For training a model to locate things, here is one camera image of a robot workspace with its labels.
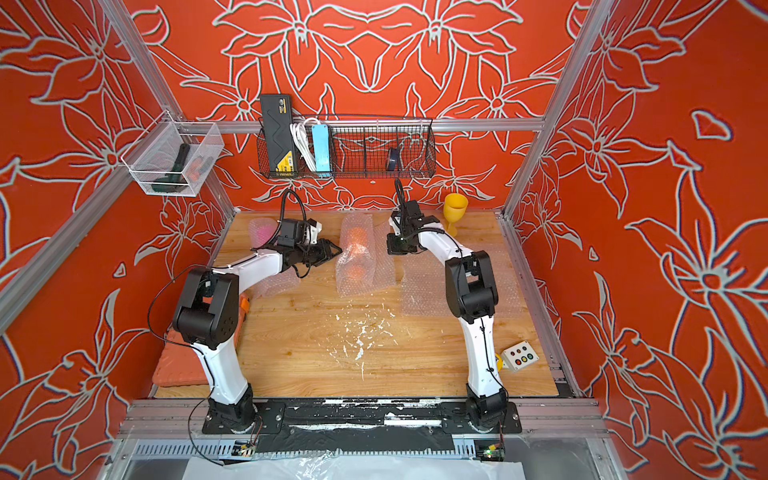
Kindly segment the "bubble wrap sheet clear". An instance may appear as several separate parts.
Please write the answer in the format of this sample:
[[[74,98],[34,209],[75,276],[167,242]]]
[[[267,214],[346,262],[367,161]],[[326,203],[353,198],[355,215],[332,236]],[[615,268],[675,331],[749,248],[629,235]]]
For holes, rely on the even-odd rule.
[[[516,318],[526,309],[517,276],[506,246],[502,243],[471,244],[472,250],[485,251],[490,259],[499,295],[496,318]],[[407,316],[449,317],[444,264],[431,253],[408,256],[403,262],[402,311]]]

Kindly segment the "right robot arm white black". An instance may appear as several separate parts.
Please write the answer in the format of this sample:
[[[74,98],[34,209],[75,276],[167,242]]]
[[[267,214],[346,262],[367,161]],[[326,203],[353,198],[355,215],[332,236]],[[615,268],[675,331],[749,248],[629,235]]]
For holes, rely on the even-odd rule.
[[[451,236],[434,216],[422,213],[414,200],[401,198],[387,234],[390,255],[431,253],[443,264],[445,296],[459,320],[468,358],[466,409],[473,427],[487,431],[500,426],[509,396],[500,378],[494,349],[494,315],[499,293],[491,258]]]

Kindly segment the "yellow plastic wine glass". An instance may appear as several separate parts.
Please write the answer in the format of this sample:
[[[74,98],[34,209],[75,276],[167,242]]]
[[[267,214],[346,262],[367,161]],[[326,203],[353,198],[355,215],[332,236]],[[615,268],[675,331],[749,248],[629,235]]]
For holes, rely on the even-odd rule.
[[[469,200],[460,193],[451,193],[445,197],[443,216],[446,220],[446,232],[455,237],[458,233],[457,223],[464,217]]]

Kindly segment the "orange glass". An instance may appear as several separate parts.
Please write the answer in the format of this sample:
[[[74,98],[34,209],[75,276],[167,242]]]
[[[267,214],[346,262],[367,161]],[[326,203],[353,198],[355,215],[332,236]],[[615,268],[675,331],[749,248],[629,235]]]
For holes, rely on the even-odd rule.
[[[394,260],[386,244],[390,232],[390,225],[376,225],[372,214],[355,212],[344,218],[335,274],[341,297],[372,294],[396,284]]]

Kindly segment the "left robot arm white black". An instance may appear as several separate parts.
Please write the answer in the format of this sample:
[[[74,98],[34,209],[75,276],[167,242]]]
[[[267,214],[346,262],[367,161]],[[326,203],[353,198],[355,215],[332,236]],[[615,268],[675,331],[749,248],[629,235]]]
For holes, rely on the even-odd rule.
[[[172,327],[203,366],[210,388],[207,418],[215,433],[244,433],[256,421],[253,390],[234,341],[240,295],[299,265],[311,269],[340,255],[342,249],[321,232],[314,219],[282,220],[274,237],[246,258],[221,268],[194,267],[187,274]]]

